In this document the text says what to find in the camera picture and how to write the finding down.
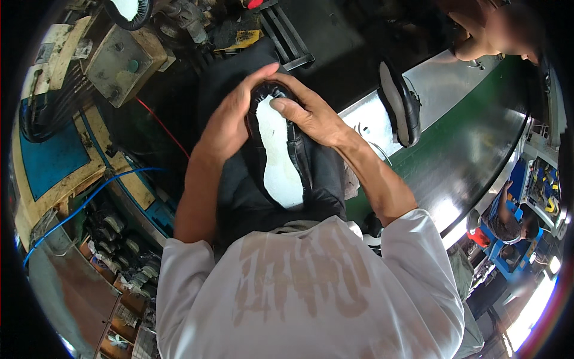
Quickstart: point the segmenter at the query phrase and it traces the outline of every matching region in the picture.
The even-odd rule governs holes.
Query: black leather
[[[399,95],[401,96],[402,105],[405,110],[405,118],[404,119],[397,118],[396,113],[393,111],[393,108],[391,107],[390,102],[383,91],[382,79],[380,77],[379,77],[380,86],[379,89],[377,90],[379,98],[383,102],[383,105],[385,105],[385,108],[389,114],[389,118],[391,120],[391,127],[393,129],[393,133],[397,135],[398,142],[404,148],[414,146],[421,138],[421,121],[419,116],[421,108],[420,99],[418,99],[417,96],[415,96],[415,94],[409,90],[409,88],[405,83],[405,79],[402,77],[402,74],[394,68],[393,63],[389,59],[383,57],[381,62],[387,65],[393,84],[395,85]],[[405,127],[408,135],[408,140],[406,142],[403,142],[401,136],[398,135],[398,132],[400,131],[398,121],[406,122]]]
[[[275,201],[267,192],[263,183],[263,174],[265,173],[265,165],[267,163],[267,154],[261,134],[259,132],[259,123],[257,116],[257,106],[261,101],[271,95],[273,98],[288,98],[297,102],[297,98],[289,91],[283,84],[279,82],[267,81],[256,86],[251,92],[251,105],[245,123],[249,132],[249,139],[242,149],[244,161],[249,170],[249,174],[253,178],[255,184],[265,198],[279,209],[283,207]],[[309,165],[309,159],[305,151],[304,138],[307,136],[301,129],[292,121],[287,120],[287,151],[293,166],[297,170],[303,186],[303,204],[305,205],[312,199],[313,180]]]

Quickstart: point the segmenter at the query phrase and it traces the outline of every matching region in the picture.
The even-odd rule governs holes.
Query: hand
[[[293,91],[303,107],[286,98],[276,98],[270,102],[286,119],[296,123],[299,128],[319,144],[335,147],[341,144],[349,131],[353,131],[333,111],[333,109],[312,90],[290,75],[281,73],[269,76]]]
[[[193,152],[221,165],[236,154],[249,136],[245,115],[249,110],[251,90],[278,69],[278,63],[264,66],[247,76],[229,93],[211,115]]]

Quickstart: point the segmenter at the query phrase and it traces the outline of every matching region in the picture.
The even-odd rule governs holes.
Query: blue cable
[[[76,209],[74,212],[72,212],[71,215],[67,216],[65,220],[61,221],[60,223],[56,224],[54,227],[52,227],[49,231],[47,231],[42,237],[40,237],[40,239],[36,242],[36,244],[34,244],[32,246],[32,248],[30,248],[30,251],[28,251],[28,255],[26,256],[26,258],[24,258],[24,263],[22,264],[23,268],[26,268],[26,263],[28,263],[28,260],[30,259],[30,256],[32,255],[32,253],[36,250],[36,247],[38,247],[40,245],[40,243],[43,242],[44,239],[46,239],[47,236],[49,236],[50,234],[52,234],[52,232],[54,232],[56,229],[58,229],[59,227],[61,227],[64,223],[68,222],[70,219],[72,219],[76,214],[80,213],[80,211],[82,209],[84,209],[84,207],[88,204],[89,201],[91,201],[95,195],[98,194],[99,191],[101,191],[106,185],[108,185],[110,182],[120,178],[121,176],[125,176],[125,175],[129,175],[130,173],[135,173],[135,172],[141,172],[141,171],[167,171],[165,168],[159,168],[159,167],[145,167],[145,168],[137,168],[137,169],[132,169],[131,171],[127,171],[124,173],[120,173],[119,175],[115,175],[112,178],[108,179],[107,181],[105,181],[100,187],[98,187],[91,195],[89,195],[88,199],[86,199],[86,201],[78,208]]]

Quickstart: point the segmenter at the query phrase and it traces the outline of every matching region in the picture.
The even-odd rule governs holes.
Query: white cloth
[[[464,311],[439,232],[413,210],[383,231],[382,258],[333,216],[252,232],[217,265],[169,239],[157,295],[168,358],[451,358]]]

